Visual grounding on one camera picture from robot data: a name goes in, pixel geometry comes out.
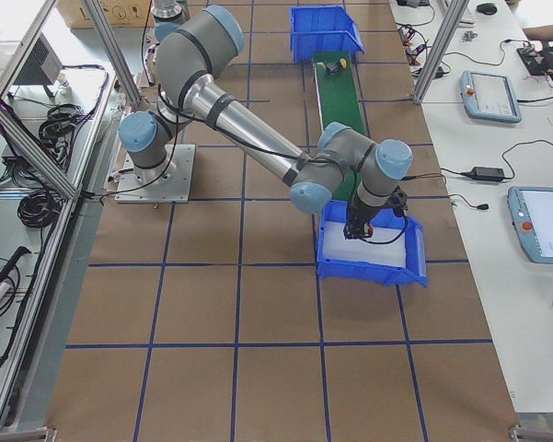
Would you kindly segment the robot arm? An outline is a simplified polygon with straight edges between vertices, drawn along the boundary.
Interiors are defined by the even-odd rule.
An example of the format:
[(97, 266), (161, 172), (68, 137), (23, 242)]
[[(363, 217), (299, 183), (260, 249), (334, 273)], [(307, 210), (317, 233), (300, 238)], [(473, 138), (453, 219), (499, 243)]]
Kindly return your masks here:
[(316, 156), (302, 151), (222, 90), (215, 79), (244, 46), (242, 30), (223, 6), (211, 5), (172, 30), (157, 47), (158, 97), (155, 110), (140, 110), (119, 127), (123, 147), (135, 170), (164, 172), (166, 145), (192, 121), (205, 124), (238, 145), (290, 188), (302, 212), (320, 212), (347, 176), (362, 180), (348, 201), (343, 234), (368, 241), (377, 214), (389, 209), (406, 215), (406, 194), (399, 184), (412, 164), (405, 143), (377, 143), (339, 122), (326, 126)]

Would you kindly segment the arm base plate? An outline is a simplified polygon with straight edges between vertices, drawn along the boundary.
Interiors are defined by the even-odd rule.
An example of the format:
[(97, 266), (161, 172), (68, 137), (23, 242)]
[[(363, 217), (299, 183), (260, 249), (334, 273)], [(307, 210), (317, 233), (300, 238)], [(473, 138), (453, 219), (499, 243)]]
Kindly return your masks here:
[(123, 167), (129, 169), (119, 176), (113, 195), (119, 204), (186, 204), (190, 186), (196, 146), (193, 144), (166, 144), (167, 161), (154, 169), (140, 169), (125, 154)]

